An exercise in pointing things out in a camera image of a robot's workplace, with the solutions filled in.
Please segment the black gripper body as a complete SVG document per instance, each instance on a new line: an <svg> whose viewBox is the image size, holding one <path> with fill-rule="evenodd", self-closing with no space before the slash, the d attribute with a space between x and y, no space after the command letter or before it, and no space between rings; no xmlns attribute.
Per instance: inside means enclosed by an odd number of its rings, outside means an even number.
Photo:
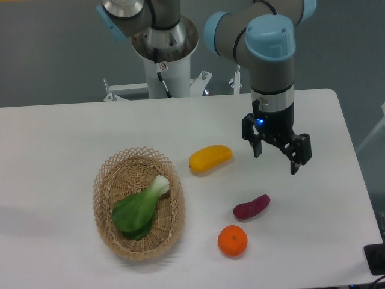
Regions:
<svg viewBox="0 0 385 289"><path fill-rule="evenodd" d="M284 110L265 112L260 109L260 101L252 102L254 127L257 131L254 144L262 151L261 141L273 145L281 152L290 152L296 138L294 124L294 104Z"/></svg>

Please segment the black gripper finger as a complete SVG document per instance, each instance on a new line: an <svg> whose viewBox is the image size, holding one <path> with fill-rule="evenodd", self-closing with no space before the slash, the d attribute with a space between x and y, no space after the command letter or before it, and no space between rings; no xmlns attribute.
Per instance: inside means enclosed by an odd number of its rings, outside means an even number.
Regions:
<svg viewBox="0 0 385 289"><path fill-rule="evenodd" d="M291 175L295 175L312 157L310 135L291 134L283 145L283 153L289 158Z"/></svg>
<svg viewBox="0 0 385 289"><path fill-rule="evenodd" d="M252 113L248 113L241 122L242 138L249 142L253 148L253 155L255 158L262 153L262 137L254 132L255 119Z"/></svg>

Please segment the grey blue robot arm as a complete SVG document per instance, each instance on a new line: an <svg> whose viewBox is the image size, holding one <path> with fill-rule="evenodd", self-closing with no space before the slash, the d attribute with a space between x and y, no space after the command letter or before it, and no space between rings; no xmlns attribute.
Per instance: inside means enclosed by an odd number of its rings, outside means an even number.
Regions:
<svg viewBox="0 0 385 289"><path fill-rule="evenodd" d="M179 1L102 1L96 10L111 35L130 39L143 59L152 99L191 96L190 57L199 40L247 69L253 111L242 120L242 138L255 157L262 143L279 148L295 174L311 159L312 148L308 134L293 130L294 28L316 6L316 1L254 1L239 13L214 13L202 34L182 15Z"/></svg>

